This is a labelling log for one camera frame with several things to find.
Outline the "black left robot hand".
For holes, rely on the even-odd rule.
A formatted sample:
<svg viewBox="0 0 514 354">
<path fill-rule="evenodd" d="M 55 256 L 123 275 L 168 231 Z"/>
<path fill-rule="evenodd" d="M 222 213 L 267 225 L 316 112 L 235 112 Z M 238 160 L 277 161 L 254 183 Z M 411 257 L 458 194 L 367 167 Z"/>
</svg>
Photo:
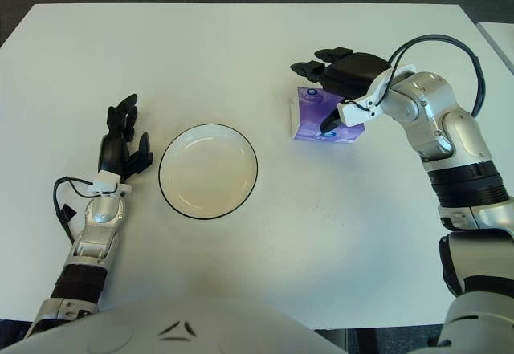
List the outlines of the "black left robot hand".
<svg viewBox="0 0 514 354">
<path fill-rule="evenodd" d="M 120 176 L 122 182 L 132 175 L 145 171 L 153 163 L 149 134 L 144 132 L 139 140 L 138 150 L 129 151 L 129 143 L 135 135 L 137 121 L 137 94 L 123 99 L 117 106 L 108 108 L 108 133 L 102 138 L 98 171 L 104 170 Z"/>
</svg>

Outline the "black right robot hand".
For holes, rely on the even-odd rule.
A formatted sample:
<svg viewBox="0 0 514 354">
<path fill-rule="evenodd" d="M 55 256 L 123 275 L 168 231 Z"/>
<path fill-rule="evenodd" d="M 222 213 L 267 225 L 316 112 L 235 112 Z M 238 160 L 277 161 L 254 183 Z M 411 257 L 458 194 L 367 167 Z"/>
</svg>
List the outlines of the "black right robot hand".
<svg viewBox="0 0 514 354">
<path fill-rule="evenodd" d="M 298 76 L 318 83 L 323 90 L 339 96 L 341 103 L 374 115 L 356 99 L 364 96 L 372 82 L 390 68 L 389 63 L 376 55 L 336 47 L 315 52 L 317 60 L 293 63 L 290 68 Z"/>
</svg>

